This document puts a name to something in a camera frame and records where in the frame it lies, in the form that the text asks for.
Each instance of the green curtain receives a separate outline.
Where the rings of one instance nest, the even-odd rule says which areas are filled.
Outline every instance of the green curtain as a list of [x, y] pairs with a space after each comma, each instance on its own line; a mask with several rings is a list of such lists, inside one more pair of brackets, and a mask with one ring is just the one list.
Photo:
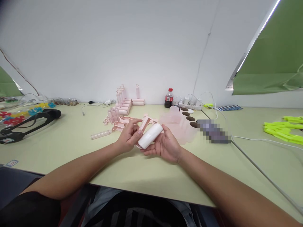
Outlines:
[[13, 79], [0, 66], [0, 96], [22, 96]]
[[303, 87], [303, 0], [279, 2], [233, 84], [233, 95]]

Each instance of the desk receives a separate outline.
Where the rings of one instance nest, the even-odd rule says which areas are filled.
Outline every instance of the desk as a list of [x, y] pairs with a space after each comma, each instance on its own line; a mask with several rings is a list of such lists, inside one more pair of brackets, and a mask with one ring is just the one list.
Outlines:
[[[12, 159], [19, 162], [13, 168], [48, 174], [55, 168], [89, 152], [115, 142], [120, 133], [91, 140], [90, 135], [109, 130], [102, 121], [109, 108], [101, 106], [57, 106], [62, 117], [27, 136], [24, 140], [0, 146], [0, 163]], [[148, 113], [158, 118], [167, 112], [163, 105], [133, 106], [129, 116], [142, 118]], [[196, 119], [207, 119], [201, 111], [192, 114]], [[211, 165], [234, 176], [280, 206], [298, 221], [303, 217], [266, 180], [266, 178], [239, 152], [233, 144], [209, 144], [197, 135], [184, 148]], [[95, 178], [92, 184], [113, 187], [148, 195], [186, 201], [214, 207], [204, 191], [178, 166], [159, 157], [145, 157], [138, 148], [115, 158]]]
[[[203, 109], [206, 115], [215, 119], [215, 111]], [[302, 109], [244, 108], [237, 111], [223, 111], [234, 136], [251, 139], [269, 139], [303, 148], [303, 145], [285, 142], [263, 132], [264, 122], [282, 121], [283, 116], [302, 116]], [[216, 122], [227, 128], [224, 117], [218, 111]], [[303, 136], [295, 129], [293, 134]], [[234, 138], [235, 142], [256, 164], [292, 199], [303, 207], [303, 151], [264, 141]]]

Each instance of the red flower-shaped part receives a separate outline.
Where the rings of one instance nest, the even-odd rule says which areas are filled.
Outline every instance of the red flower-shaped part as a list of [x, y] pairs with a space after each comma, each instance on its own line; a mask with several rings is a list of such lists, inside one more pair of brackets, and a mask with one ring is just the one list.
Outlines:
[[9, 112], [6, 112], [6, 111], [2, 111], [1, 113], [0, 113], [0, 116], [1, 117], [5, 117], [5, 116], [10, 116], [10, 115], [12, 115], [11, 113], [9, 113]]
[[25, 120], [24, 116], [20, 116], [18, 118], [9, 119], [8, 121], [3, 122], [4, 124], [12, 124], [13, 126], [22, 123]]

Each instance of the lint roller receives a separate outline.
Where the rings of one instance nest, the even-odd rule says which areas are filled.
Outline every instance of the lint roller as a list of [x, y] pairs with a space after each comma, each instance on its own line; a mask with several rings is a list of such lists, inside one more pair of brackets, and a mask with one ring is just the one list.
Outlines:
[[163, 128], [158, 123], [154, 124], [143, 136], [139, 139], [138, 144], [140, 149], [146, 149], [158, 135], [163, 131]]

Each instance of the hand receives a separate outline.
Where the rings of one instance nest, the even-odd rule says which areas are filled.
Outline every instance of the hand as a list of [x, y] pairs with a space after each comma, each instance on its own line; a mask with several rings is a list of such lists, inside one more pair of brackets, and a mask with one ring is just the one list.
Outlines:
[[163, 159], [170, 162], [178, 162], [181, 157], [182, 147], [179, 145], [177, 139], [171, 133], [170, 129], [162, 124], [164, 134], [160, 135], [155, 139], [155, 143], [149, 145], [146, 150], [141, 149], [144, 155], [159, 155]]
[[119, 139], [115, 142], [121, 153], [129, 152], [133, 149], [136, 142], [140, 139], [143, 132], [139, 130], [138, 122], [142, 119], [131, 120], [127, 126], [122, 130]]

